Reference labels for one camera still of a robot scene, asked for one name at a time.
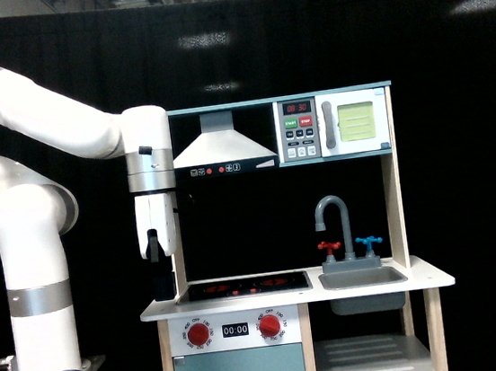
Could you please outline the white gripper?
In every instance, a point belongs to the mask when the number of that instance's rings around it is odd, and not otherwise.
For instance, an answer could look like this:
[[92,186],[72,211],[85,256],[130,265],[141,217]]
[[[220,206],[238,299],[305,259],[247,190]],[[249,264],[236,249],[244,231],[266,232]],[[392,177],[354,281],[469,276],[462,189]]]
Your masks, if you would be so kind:
[[154,299],[173,300],[177,290],[172,255],[178,249],[178,230],[173,215],[171,191],[137,195],[134,198],[140,255],[149,261]]

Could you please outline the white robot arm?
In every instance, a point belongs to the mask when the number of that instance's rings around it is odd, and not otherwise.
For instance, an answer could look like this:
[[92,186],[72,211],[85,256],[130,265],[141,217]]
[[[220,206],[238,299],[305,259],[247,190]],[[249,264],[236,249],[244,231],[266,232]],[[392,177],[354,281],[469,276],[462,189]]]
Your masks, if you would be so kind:
[[[158,261],[175,254],[173,150],[164,108],[102,112],[0,67],[0,125],[74,156],[123,157],[142,257]],[[63,185],[0,156],[0,256],[14,371],[67,371],[82,365],[61,242],[78,212],[74,195]]]

